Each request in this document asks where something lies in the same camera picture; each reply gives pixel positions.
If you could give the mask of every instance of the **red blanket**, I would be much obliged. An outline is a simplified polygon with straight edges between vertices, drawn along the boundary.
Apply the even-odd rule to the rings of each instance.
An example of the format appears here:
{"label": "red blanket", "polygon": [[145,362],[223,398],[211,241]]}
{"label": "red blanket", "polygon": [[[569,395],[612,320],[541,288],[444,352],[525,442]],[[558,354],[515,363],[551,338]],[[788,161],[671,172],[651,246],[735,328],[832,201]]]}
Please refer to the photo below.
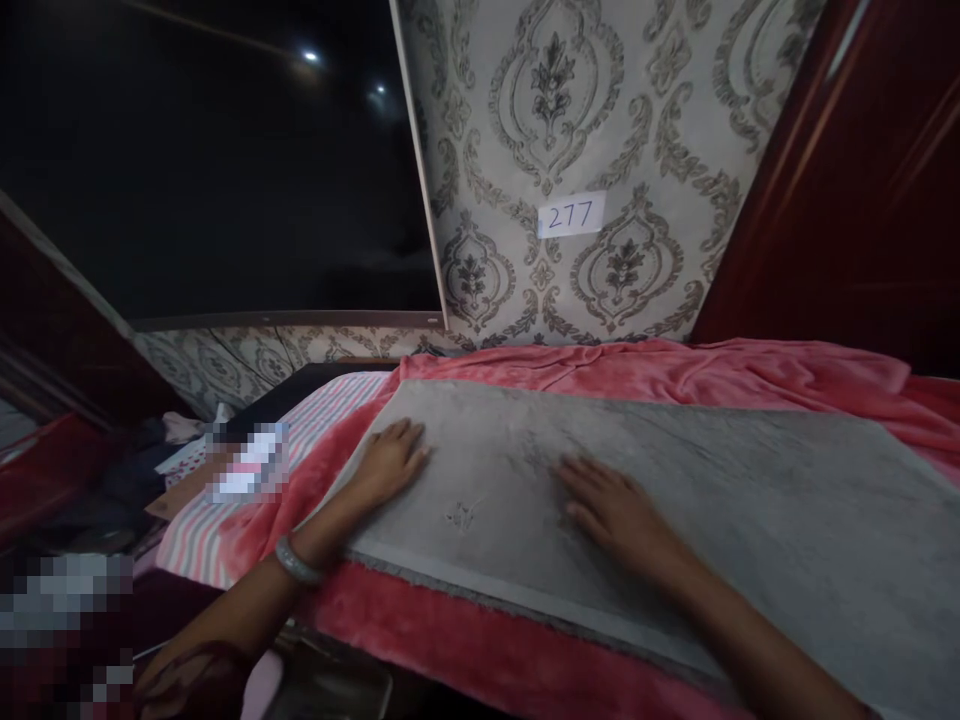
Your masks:
{"label": "red blanket", "polygon": [[[251,506],[224,523],[223,555],[232,577],[272,551],[277,538],[316,506],[366,428],[408,378],[645,402],[848,413],[883,423],[960,485],[955,424],[960,385],[911,378],[907,365],[882,355],[825,343],[751,340],[698,348],[663,340],[533,346],[457,359],[421,355],[404,358],[377,398],[330,430],[293,473],[279,503]],[[640,660],[352,563],[311,598],[308,612],[322,632],[523,717],[745,716]]]}

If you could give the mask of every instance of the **silver bracelet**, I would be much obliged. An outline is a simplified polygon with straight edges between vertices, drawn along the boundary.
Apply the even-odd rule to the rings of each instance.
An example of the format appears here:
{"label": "silver bracelet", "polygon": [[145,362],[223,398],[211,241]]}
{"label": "silver bracelet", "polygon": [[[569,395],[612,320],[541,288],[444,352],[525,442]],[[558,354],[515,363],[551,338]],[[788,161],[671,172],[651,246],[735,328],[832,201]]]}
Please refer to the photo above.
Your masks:
{"label": "silver bracelet", "polygon": [[323,580],[322,573],[307,565],[290,549],[290,540],[286,535],[277,540],[277,547],[274,548],[273,554],[277,556],[283,569],[297,582],[316,587]]}

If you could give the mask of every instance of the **number label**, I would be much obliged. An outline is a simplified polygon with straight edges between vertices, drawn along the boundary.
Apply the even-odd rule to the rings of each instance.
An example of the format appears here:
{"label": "number label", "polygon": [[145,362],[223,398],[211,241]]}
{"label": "number label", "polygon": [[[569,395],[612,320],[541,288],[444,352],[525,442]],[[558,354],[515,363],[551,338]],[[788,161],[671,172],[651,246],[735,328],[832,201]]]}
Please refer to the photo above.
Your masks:
{"label": "number label", "polygon": [[603,227],[603,206],[607,193],[592,192],[558,198],[541,205],[537,217],[537,235],[541,238],[582,235]]}

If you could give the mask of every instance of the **damask wallpaper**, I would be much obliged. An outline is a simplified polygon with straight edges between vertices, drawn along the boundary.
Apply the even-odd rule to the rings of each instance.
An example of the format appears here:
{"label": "damask wallpaper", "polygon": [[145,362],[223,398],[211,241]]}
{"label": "damask wallpaper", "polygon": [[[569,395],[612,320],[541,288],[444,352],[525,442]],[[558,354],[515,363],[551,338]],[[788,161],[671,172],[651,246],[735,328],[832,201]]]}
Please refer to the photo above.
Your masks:
{"label": "damask wallpaper", "polygon": [[[450,331],[124,331],[204,417],[343,355],[683,339],[824,2],[400,0]],[[601,232],[537,238],[601,189]]]}

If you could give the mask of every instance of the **bed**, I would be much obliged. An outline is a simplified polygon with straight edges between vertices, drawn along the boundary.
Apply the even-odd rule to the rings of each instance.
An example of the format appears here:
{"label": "bed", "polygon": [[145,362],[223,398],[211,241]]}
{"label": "bed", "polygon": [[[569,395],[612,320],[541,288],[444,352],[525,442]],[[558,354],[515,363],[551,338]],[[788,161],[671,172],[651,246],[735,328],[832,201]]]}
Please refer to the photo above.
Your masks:
{"label": "bed", "polygon": [[[353,372],[334,378],[313,391],[292,410],[279,418],[290,427],[288,459],[295,470],[316,446],[324,433],[340,419],[373,398],[389,372]],[[195,468],[203,454],[192,459]],[[164,533],[157,551],[156,564],[162,570],[204,585],[226,590],[231,585],[220,559],[220,524],[242,506],[236,503],[213,504],[203,494],[181,510]]]}
{"label": "bed", "polygon": [[[458,359],[405,358],[358,373],[284,416],[299,470],[281,502],[194,500],[171,524],[158,564],[227,588],[309,512],[403,379],[461,379],[645,402],[843,412],[882,423],[960,485],[960,384],[910,375],[889,357],[827,343],[663,340],[501,348]],[[383,660],[525,717],[742,717],[680,680],[600,646],[398,578],[346,564],[300,619]]]}

